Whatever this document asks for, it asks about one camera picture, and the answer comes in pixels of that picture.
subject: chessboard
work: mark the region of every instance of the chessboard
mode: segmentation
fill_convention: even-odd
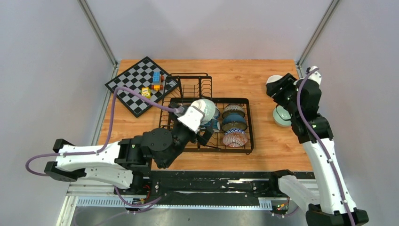
[[[164,89],[155,91],[151,90],[150,100],[154,102],[160,101],[166,94],[170,93],[177,87],[177,81],[170,77],[170,74],[163,70],[148,56],[140,60],[137,64],[131,66],[120,75],[107,82],[105,86],[113,93],[118,86],[128,87],[137,93],[141,92],[141,88],[150,87],[152,84],[152,76],[154,72],[159,72],[164,76],[162,85]],[[150,107],[150,104],[142,101],[138,97],[126,91],[119,91],[117,98],[129,111],[135,116],[139,117]]]

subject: white wall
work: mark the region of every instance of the white wall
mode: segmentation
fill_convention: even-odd
[[[68,184],[24,164],[56,138],[89,145],[112,66],[75,0],[1,1],[0,28],[0,225],[53,226]]]
[[[298,59],[331,0],[88,0],[118,59]]]
[[[397,225],[399,1],[344,0],[306,66],[323,76],[320,107],[343,177],[368,225]]]

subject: wooden table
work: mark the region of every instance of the wooden table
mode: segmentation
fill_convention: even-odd
[[[118,74],[138,60],[122,60]],[[182,153],[168,170],[225,171],[312,171],[305,150],[291,128],[282,128],[273,121],[276,103],[266,95],[265,83],[274,74],[298,76],[293,60],[155,60],[169,73],[206,72],[212,76],[213,97],[249,99],[255,148],[250,155],[241,153]],[[101,129],[99,144],[105,142],[110,106]],[[111,142],[133,138],[159,125],[160,110],[152,107],[136,118],[119,100]],[[153,162],[152,169],[157,170]]]

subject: black wire dish rack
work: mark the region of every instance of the black wire dish rack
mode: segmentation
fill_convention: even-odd
[[[219,123],[222,125],[222,113],[228,104],[238,104],[245,111],[245,120],[247,121],[247,129],[245,134],[248,142],[241,147],[228,147],[223,143],[224,131],[214,132],[206,146],[200,145],[198,142],[193,144],[189,142],[184,149],[185,152],[217,152],[217,153],[246,153],[250,154],[254,149],[254,138],[252,132],[251,113],[249,110],[249,101],[246,98],[217,98],[212,97],[212,77],[207,73],[171,73],[166,79],[174,79],[178,86],[171,93],[162,99],[163,106],[169,106],[171,102],[180,105],[189,105],[195,100],[206,98],[212,100],[220,111]],[[173,120],[171,113],[161,110],[160,128],[172,130]]]

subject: orange patterned bowl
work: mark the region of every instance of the orange patterned bowl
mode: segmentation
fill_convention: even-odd
[[[228,147],[241,147],[248,142],[248,138],[242,129],[232,128],[225,132],[223,137],[224,145]]]

